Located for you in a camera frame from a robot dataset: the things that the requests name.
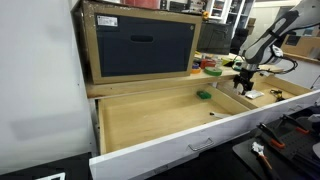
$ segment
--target wooden drawer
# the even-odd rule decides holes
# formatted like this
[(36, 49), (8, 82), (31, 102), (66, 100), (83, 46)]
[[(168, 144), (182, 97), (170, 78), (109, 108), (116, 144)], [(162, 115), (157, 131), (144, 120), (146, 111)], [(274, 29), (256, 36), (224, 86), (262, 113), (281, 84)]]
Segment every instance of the wooden drawer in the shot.
[(259, 77), (257, 75), (252, 81), (254, 82), (253, 89), (263, 92), (264, 96), (256, 99), (248, 99), (245, 96), (237, 95), (233, 91), (233, 81), (221, 82), (218, 84), (217, 88), (250, 109), (275, 103), (276, 97), (270, 93), (271, 89), (281, 90), (282, 97), (285, 99), (290, 99), (292, 97), (311, 92), (310, 89), (279, 79), (275, 76)]
[[(195, 93), (206, 90), (212, 99)], [(144, 179), (184, 162), (283, 113), (313, 105), (320, 90), (248, 111), (208, 85), (99, 100), (102, 155), (90, 159), (97, 179)], [(218, 119), (210, 111), (233, 116)]]
[[(211, 99), (196, 92), (205, 90)], [(209, 85), (99, 100), (101, 154), (219, 120), (210, 112), (235, 115), (249, 109)]]

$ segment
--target white drawer front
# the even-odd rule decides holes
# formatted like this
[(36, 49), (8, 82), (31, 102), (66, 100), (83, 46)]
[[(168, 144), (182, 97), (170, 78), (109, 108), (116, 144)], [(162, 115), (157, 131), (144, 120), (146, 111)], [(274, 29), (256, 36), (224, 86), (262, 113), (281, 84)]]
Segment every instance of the white drawer front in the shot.
[(130, 179), (214, 147), (282, 114), (314, 105), (320, 90), (90, 159), (95, 180)]

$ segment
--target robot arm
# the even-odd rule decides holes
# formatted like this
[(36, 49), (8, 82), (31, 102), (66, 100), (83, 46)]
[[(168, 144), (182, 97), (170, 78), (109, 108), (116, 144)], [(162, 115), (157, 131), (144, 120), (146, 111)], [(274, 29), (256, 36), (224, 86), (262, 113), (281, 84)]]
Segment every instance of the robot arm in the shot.
[(273, 45), (276, 39), (294, 29), (320, 24), (320, 0), (302, 0), (297, 6), (277, 19), (271, 27), (247, 50), (243, 52), (245, 62), (240, 75), (235, 77), (235, 88), (243, 85), (243, 94), (252, 89), (250, 82), (261, 64), (277, 64), (282, 60), (280, 48)]

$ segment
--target open drawer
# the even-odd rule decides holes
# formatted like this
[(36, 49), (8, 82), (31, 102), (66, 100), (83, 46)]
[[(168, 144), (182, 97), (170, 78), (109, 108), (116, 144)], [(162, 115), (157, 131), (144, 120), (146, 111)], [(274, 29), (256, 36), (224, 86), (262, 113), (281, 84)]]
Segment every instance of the open drawer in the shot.
[[(198, 90), (211, 93), (201, 100)], [(256, 127), (290, 107), (313, 105), (320, 91), (264, 108), (247, 107), (209, 85), (99, 100), (101, 155), (90, 159), (97, 179), (144, 179), (196, 157)], [(219, 119), (209, 112), (231, 114)]]
[(217, 88), (250, 109), (275, 103), (276, 97), (270, 93), (270, 90), (281, 90), (284, 99), (290, 99), (311, 92), (310, 89), (279, 79), (275, 76), (260, 77), (256, 75), (252, 81), (254, 82), (252, 89), (264, 93), (263, 96), (256, 99), (249, 99), (245, 96), (237, 95), (234, 93), (232, 81), (221, 82)]

